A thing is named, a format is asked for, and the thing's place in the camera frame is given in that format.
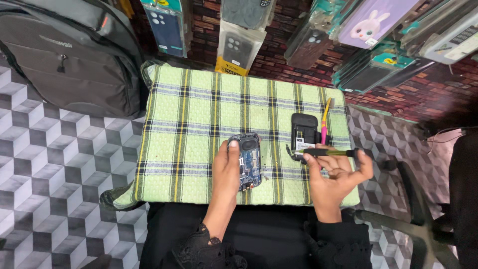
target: zipper pull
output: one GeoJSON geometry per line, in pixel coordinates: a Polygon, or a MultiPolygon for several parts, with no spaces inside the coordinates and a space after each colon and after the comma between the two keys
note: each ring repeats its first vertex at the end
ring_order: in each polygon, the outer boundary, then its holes
{"type": "Polygon", "coordinates": [[[68,56],[66,56],[65,54],[61,54],[61,62],[60,62],[60,65],[58,66],[58,68],[56,69],[56,71],[58,73],[64,73],[65,72],[65,67],[63,66],[63,62],[68,59],[68,56]]]}

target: checkered cloth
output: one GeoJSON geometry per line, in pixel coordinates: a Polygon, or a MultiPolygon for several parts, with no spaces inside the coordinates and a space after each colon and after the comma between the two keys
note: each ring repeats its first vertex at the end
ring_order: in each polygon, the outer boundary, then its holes
{"type": "MultiPolygon", "coordinates": [[[[331,145],[351,148],[339,90],[164,65],[148,70],[143,73],[152,90],[135,179],[101,195],[110,209],[128,210],[142,201],[208,203],[211,165],[221,142],[248,132],[262,138],[262,184],[238,192],[237,203],[310,205],[307,166],[292,160],[285,148],[291,144],[292,114],[320,120],[329,97],[335,98],[327,115],[331,145]]],[[[358,195],[355,188],[342,205],[357,204],[358,195]]]]}

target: black sleeve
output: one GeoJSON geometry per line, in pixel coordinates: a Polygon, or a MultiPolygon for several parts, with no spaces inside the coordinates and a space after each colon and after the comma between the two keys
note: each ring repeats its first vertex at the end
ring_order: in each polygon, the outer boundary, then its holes
{"type": "Polygon", "coordinates": [[[161,268],[247,268],[247,261],[242,256],[235,255],[236,251],[231,244],[221,243],[218,238],[209,236],[207,227],[201,224],[186,240],[168,252],[161,268]]]}
{"type": "Polygon", "coordinates": [[[369,227],[353,222],[304,225],[311,256],[319,269],[371,269],[369,227]]]}

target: brick pattern wallpaper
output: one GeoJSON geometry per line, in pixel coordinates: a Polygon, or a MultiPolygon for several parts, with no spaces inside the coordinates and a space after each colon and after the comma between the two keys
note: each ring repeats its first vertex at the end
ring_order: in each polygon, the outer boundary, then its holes
{"type": "MultiPolygon", "coordinates": [[[[193,1],[194,38],[188,59],[215,65],[219,38],[220,0],[193,1]]],[[[131,0],[137,16],[133,19],[140,43],[154,53],[155,41],[139,0],[131,0]]],[[[293,68],[283,57],[285,43],[300,22],[299,15],[309,11],[312,0],[277,0],[272,24],[253,63],[250,75],[287,82],[333,87],[333,66],[352,55],[357,48],[336,45],[329,48],[310,70],[293,68]]],[[[412,120],[429,120],[450,111],[464,112],[478,97],[478,63],[470,57],[449,67],[436,64],[396,88],[377,87],[364,95],[345,92],[347,102],[387,111],[412,120]]]]}

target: blue circuit board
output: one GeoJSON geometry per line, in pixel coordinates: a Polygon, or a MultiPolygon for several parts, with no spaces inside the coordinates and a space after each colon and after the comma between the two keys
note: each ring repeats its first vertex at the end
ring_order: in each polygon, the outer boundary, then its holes
{"type": "Polygon", "coordinates": [[[261,157],[258,148],[241,151],[239,158],[239,191],[252,189],[261,183],[261,157]]]}

